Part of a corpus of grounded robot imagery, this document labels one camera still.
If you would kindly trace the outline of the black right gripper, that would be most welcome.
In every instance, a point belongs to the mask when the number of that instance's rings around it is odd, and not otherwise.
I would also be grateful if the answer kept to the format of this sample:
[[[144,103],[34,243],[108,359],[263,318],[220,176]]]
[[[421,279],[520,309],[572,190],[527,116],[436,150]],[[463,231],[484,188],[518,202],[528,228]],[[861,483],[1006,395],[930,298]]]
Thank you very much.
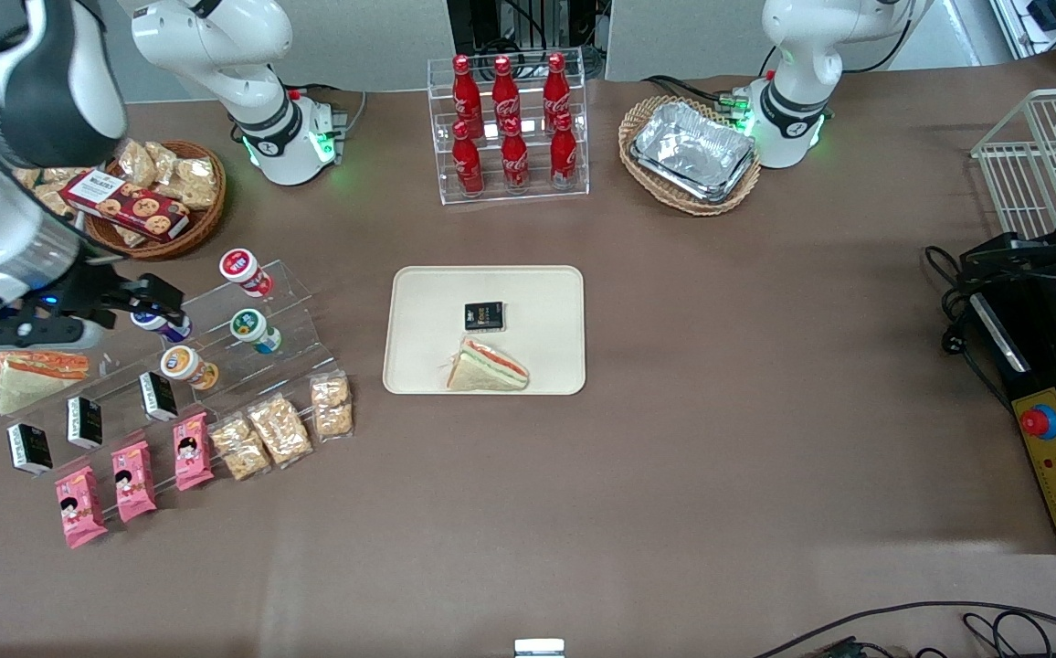
[[[114,330],[116,312],[159,316],[169,324],[181,324],[186,313],[183,292],[161,278],[122,278],[108,263],[93,265],[76,261],[55,282],[55,312],[81,318],[103,330]]]

